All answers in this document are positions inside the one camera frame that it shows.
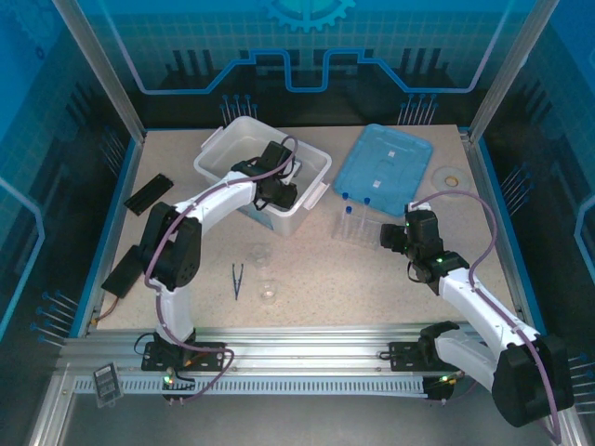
blue panel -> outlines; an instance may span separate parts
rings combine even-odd
[[[368,125],[335,180],[338,194],[392,216],[413,201],[433,148],[421,138],[382,125]]]

gear logo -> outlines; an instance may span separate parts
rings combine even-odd
[[[337,18],[345,19],[348,7],[355,7],[354,0],[265,0],[263,6],[269,19],[277,19],[279,26],[289,25],[291,31],[335,26]]]

metal bracket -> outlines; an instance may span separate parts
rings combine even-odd
[[[458,370],[440,360],[428,363],[417,342],[390,342],[389,351],[383,351],[379,356],[384,361],[390,361],[392,372],[449,373]]]
[[[199,348],[225,348],[222,342],[194,342]],[[197,353],[166,342],[145,345],[140,369],[144,372],[164,372],[168,367],[184,372],[220,372],[225,361],[222,353]]]

blue acrylic wall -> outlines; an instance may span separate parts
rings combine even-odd
[[[59,316],[42,293],[78,300],[129,135],[50,1],[0,0],[0,54],[0,443],[8,445],[26,443],[57,357],[47,341],[64,333],[38,314]],[[41,341],[32,323],[54,334]]]
[[[594,21],[590,0],[561,0],[485,135],[545,324],[570,356],[595,355]]]
[[[459,95],[441,102],[438,117],[463,125],[533,3],[316,0],[307,11],[291,0],[81,5],[148,125],[223,124],[221,97],[234,93],[255,97],[259,118],[272,125],[396,124],[408,93]],[[290,116],[306,99],[287,93],[320,94],[308,102],[325,110],[325,121]],[[273,112],[279,97],[282,113]],[[194,121],[172,118],[181,102],[198,111]]]

enclosure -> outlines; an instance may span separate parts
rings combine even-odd
[[[294,420],[285,433],[296,444],[545,444],[535,424],[500,419],[483,390],[444,407],[370,390],[424,377],[393,373],[377,355],[389,342],[446,320],[477,334],[410,283],[395,253],[337,236],[337,179],[369,125],[430,144],[416,199],[449,167],[492,206],[496,228],[466,199],[432,203],[445,246],[468,260],[497,231],[478,274],[521,319],[563,339],[580,366],[563,444],[592,440],[593,2],[0,0],[0,20],[3,444],[193,444],[192,423],[209,444],[278,444],[277,413]],[[229,131],[251,119],[332,163],[302,159],[297,224],[246,208],[204,236],[192,320],[236,359],[229,388],[182,413],[133,349],[157,324],[151,290],[140,277],[116,300],[101,285],[147,224],[149,210],[124,202],[157,174],[173,180],[159,199],[168,204],[206,189],[243,159],[207,149],[234,147]],[[246,138],[245,158],[258,156],[261,141]],[[245,264],[239,293],[231,264]],[[98,409],[91,374],[114,361],[125,397]],[[140,422],[152,419],[164,422]]]

